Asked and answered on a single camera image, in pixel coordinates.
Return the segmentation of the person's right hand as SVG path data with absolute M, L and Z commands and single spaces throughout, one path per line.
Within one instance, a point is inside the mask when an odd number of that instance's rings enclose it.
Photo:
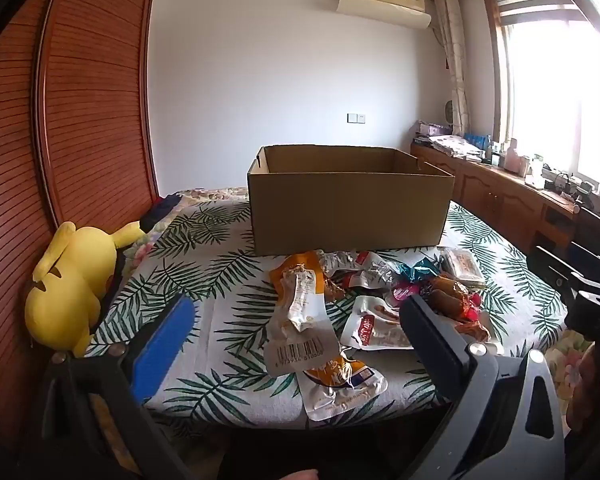
M 579 366 L 580 379 L 573 389 L 566 422 L 572 431 L 580 431 L 600 406 L 600 346 L 591 344 Z

